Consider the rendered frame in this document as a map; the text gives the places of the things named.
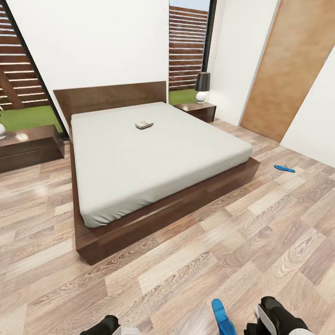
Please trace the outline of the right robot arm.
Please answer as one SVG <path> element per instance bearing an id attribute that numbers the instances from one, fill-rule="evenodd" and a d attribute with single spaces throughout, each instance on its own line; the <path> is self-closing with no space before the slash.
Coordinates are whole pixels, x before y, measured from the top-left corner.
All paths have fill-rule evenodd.
<path id="1" fill-rule="evenodd" d="M 272 296 L 254 306 L 257 323 L 248 323 L 244 335 L 314 335 L 300 318 L 295 318 Z"/>

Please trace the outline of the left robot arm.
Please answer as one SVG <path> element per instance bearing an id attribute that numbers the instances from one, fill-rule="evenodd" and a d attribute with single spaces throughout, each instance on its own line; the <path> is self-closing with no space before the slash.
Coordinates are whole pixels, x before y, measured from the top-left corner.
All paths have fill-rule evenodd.
<path id="1" fill-rule="evenodd" d="M 141 335 L 141 332 L 138 328 L 122 328 L 116 316 L 106 315 L 99 324 L 80 332 L 79 335 Z"/>

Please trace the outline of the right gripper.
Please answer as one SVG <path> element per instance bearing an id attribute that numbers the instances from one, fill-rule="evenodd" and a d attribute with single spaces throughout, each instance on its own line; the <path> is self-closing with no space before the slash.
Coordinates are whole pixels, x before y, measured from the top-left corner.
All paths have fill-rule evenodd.
<path id="1" fill-rule="evenodd" d="M 248 323 L 247 328 L 244 329 L 244 335 L 264 335 L 261 329 L 260 319 L 257 323 Z"/>

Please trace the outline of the sandal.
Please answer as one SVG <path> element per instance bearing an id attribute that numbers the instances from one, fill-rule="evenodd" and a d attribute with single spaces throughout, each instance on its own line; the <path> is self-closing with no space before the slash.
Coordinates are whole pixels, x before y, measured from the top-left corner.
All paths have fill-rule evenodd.
<path id="1" fill-rule="evenodd" d="M 227 317 L 220 299 L 212 301 L 212 308 L 218 323 L 220 335 L 237 335 L 232 321 Z"/>
<path id="2" fill-rule="evenodd" d="M 296 172 L 294 169 L 290 169 L 288 167 L 282 167 L 282 166 L 279 166 L 279 165 L 274 165 L 274 167 L 278 170 L 288 171 L 288 172 L 292 172 L 292 173 Z"/>

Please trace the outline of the hardback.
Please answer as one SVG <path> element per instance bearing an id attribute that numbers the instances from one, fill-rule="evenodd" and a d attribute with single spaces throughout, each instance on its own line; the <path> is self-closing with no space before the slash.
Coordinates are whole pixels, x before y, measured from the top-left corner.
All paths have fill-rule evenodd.
<path id="1" fill-rule="evenodd" d="M 146 127 L 149 127 L 151 125 L 153 125 L 153 123 L 148 121 L 148 120 L 135 124 L 135 126 L 138 127 L 138 128 L 146 128 Z"/>

